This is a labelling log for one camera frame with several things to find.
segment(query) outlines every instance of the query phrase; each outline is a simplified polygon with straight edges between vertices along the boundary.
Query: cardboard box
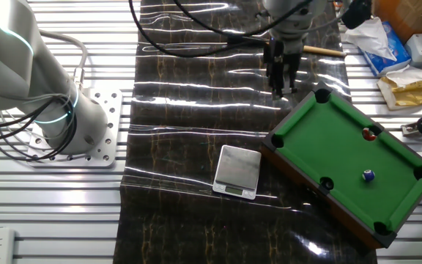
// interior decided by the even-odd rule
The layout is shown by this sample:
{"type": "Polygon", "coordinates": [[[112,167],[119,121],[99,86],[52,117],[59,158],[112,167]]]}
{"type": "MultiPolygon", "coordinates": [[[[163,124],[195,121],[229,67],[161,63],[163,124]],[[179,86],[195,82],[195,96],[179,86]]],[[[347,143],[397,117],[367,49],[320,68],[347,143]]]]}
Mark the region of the cardboard box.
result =
{"type": "Polygon", "coordinates": [[[422,33],[422,0],[374,0],[374,14],[388,21],[405,44],[422,33]]]}

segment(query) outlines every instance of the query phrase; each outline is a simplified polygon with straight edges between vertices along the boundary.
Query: green felt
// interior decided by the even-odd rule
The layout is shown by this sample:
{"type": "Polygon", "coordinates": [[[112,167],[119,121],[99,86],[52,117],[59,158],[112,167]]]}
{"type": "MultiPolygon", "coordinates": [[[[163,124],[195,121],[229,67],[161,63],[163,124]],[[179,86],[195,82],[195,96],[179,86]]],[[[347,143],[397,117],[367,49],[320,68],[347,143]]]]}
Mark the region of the green felt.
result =
{"type": "Polygon", "coordinates": [[[422,179],[413,170],[422,159],[387,133],[372,141],[362,136],[372,122],[348,102],[331,95],[327,103],[312,97],[278,131],[282,155],[320,183],[334,182],[330,194],[374,230],[382,222],[396,230],[422,195],[422,179]],[[365,170],[375,173],[366,183],[365,170]]]}

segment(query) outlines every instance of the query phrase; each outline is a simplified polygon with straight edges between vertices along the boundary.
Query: mini pool table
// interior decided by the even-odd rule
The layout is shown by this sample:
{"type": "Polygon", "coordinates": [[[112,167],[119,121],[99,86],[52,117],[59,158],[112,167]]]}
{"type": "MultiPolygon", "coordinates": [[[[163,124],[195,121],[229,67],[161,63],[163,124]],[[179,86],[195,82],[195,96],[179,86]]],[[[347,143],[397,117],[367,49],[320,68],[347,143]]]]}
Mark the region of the mini pool table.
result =
{"type": "Polygon", "coordinates": [[[389,247],[422,199],[422,157],[323,83],[265,137],[262,153],[370,249],[389,247]]]}

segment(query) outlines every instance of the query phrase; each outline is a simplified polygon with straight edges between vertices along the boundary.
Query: black marble mat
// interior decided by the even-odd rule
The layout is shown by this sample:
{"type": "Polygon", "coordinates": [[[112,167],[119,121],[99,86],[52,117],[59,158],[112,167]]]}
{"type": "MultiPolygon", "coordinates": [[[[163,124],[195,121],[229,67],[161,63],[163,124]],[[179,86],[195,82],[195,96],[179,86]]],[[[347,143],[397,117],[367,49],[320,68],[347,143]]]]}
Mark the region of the black marble mat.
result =
{"type": "MultiPolygon", "coordinates": [[[[246,32],[258,26],[260,1],[184,1],[205,23],[246,32]]],[[[314,21],[334,18],[334,11],[314,21]]],[[[167,48],[208,51],[225,42],[172,1],[143,0],[141,23],[167,48]]],[[[300,92],[272,100],[262,49],[213,57],[159,54],[140,37],[115,263],[375,263],[345,239],[347,231],[317,201],[263,160],[254,201],[212,193],[223,144],[258,150],[262,138],[319,81],[349,97],[343,59],[304,54],[300,92]]],[[[306,45],[341,50],[337,25],[306,45]]]]}

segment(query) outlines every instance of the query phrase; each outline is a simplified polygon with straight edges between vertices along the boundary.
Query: blue box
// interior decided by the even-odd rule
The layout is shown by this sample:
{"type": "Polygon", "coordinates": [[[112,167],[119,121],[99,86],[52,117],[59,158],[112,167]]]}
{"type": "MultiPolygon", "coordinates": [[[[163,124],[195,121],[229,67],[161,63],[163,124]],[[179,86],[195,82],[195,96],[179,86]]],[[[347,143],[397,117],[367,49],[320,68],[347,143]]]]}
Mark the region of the blue box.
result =
{"type": "Polygon", "coordinates": [[[411,62],[411,56],[401,44],[401,41],[392,29],[392,26],[388,22],[382,22],[382,25],[385,33],[387,33],[388,48],[396,57],[396,62],[361,50],[366,58],[366,61],[371,66],[374,76],[384,76],[388,72],[401,70],[411,62]]]}

